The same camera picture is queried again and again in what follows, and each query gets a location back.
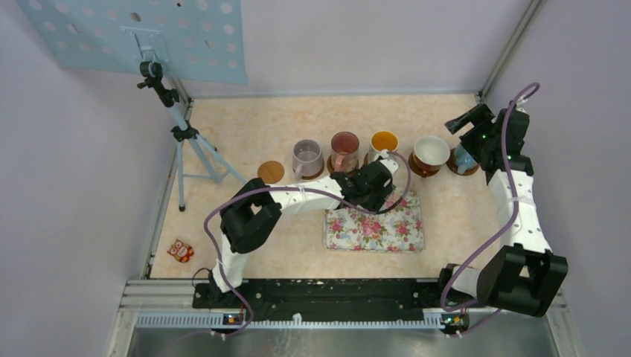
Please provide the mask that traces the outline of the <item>brown coaster two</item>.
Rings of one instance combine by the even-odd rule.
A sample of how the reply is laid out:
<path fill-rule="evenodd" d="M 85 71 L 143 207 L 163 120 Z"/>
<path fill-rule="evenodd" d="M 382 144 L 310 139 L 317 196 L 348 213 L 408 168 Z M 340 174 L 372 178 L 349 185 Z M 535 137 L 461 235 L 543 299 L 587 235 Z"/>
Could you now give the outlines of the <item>brown coaster two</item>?
<path fill-rule="evenodd" d="M 328 173 L 347 173 L 349 175 L 353 175 L 359 169 L 359 161 L 354 160 L 352 165 L 343 163 L 342 167 L 337 170 L 334 167 L 331 158 L 327 158 L 325 161 L 325 167 Z"/>

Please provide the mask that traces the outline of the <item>glass mug orange inside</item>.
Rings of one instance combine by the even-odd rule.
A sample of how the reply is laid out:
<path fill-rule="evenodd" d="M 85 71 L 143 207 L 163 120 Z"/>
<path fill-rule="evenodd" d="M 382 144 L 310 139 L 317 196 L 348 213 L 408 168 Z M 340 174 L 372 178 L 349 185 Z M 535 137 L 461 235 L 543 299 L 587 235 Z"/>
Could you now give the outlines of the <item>glass mug orange inside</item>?
<path fill-rule="evenodd" d="M 370 139 L 370 146 L 368 150 L 369 163 L 374 161 L 380 152 L 383 150 L 397 151 L 399 146 L 398 137 L 389 131 L 375 132 Z"/>

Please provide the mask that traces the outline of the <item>pink mug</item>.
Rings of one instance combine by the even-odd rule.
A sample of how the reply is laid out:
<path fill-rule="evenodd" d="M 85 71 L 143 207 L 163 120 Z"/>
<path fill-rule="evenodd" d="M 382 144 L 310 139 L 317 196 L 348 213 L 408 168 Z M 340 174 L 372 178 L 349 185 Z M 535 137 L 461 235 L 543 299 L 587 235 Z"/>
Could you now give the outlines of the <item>pink mug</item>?
<path fill-rule="evenodd" d="M 359 160 L 359 139 L 352 132 L 336 133 L 330 144 L 332 149 L 330 158 L 337 170 L 343 163 L 352 165 L 354 160 Z"/>

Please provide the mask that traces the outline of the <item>white cup red handle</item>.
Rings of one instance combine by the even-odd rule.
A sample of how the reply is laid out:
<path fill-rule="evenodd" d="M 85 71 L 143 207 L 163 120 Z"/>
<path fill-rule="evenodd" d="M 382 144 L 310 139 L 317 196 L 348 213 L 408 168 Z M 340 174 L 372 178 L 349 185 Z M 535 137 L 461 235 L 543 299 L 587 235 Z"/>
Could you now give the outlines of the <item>white cup red handle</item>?
<path fill-rule="evenodd" d="M 445 165 L 450 157 L 449 145 L 435 136 L 419 139 L 414 145 L 414 154 L 428 165 Z"/>

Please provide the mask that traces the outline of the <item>lilac mug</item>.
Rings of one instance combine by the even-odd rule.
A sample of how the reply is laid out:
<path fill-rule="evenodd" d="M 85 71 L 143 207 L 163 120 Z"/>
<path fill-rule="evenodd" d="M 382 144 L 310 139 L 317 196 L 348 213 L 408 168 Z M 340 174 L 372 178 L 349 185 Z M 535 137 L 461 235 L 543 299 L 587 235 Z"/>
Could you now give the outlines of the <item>lilac mug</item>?
<path fill-rule="evenodd" d="M 292 159 L 296 157 L 301 160 L 311 161 L 316 157 L 322 157 L 322 150 L 320 145 L 310 139 L 303 139 L 298 141 L 293 147 Z"/>

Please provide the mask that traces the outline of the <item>light brown small coaster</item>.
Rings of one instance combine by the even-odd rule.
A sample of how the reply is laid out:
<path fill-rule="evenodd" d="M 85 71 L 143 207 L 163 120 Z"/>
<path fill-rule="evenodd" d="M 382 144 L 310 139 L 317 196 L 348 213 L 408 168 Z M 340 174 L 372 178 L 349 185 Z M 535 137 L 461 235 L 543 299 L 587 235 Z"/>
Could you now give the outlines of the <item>light brown small coaster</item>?
<path fill-rule="evenodd" d="M 257 176 L 266 184 L 276 184 L 284 177 L 285 169 L 279 161 L 266 161 L 257 169 Z"/>

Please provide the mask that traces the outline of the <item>blue mug yellow inside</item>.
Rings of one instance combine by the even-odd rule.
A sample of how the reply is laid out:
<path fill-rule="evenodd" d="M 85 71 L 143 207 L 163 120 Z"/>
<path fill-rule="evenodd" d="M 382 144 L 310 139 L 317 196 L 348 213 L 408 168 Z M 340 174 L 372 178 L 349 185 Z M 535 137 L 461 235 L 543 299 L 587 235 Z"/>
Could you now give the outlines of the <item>blue mug yellow inside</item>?
<path fill-rule="evenodd" d="M 460 173 L 477 164 L 475 159 L 464 149 L 462 144 L 457 145 L 455 148 L 455 162 L 458 165 L 458 171 Z"/>

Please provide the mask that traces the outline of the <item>brown coaster one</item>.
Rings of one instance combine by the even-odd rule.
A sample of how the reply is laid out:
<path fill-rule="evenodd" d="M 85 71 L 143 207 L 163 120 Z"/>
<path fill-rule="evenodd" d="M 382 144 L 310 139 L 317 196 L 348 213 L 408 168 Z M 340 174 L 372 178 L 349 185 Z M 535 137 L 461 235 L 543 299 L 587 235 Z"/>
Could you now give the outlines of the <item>brown coaster one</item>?
<path fill-rule="evenodd" d="M 324 159 L 322 157 L 316 157 L 311 161 L 305 161 L 294 157 L 292 160 L 292 168 L 296 181 L 312 179 L 322 173 L 324 169 Z"/>

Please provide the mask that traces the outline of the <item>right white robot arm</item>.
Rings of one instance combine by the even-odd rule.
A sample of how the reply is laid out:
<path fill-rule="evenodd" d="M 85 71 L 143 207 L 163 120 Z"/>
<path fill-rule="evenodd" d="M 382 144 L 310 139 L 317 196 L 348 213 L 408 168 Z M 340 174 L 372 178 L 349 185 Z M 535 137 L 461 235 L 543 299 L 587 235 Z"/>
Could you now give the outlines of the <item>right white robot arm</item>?
<path fill-rule="evenodd" d="M 472 124 L 460 148 L 486 174 L 501 225 L 500 247 L 484 268 L 449 264 L 436 286 L 445 306 L 491 306 L 533 317 L 543 316 L 568 274 L 565 257 L 553 253 L 544 237 L 533 196 L 534 167 L 521 153 L 530 117 L 506 109 L 498 115 L 479 103 L 445 126 L 451 133 Z"/>

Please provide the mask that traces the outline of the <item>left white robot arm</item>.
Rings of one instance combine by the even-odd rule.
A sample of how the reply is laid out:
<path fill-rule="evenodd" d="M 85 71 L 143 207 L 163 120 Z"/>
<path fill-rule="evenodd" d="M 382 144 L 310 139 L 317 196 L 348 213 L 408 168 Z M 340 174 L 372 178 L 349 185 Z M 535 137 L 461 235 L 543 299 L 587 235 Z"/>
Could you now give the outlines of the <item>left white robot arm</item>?
<path fill-rule="evenodd" d="M 303 184 L 271 185 L 260 178 L 248 181 L 207 217 L 220 216 L 221 230 L 221 238 L 212 240 L 217 262 L 209 274 L 210 300 L 225 308 L 236 303 L 250 253 L 267 241 L 282 216 L 340 208 L 385 213 L 383 205 L 394 190 L 399 167 L 393 157 L 378 158 L 355 173 L 332 173 Z"/>

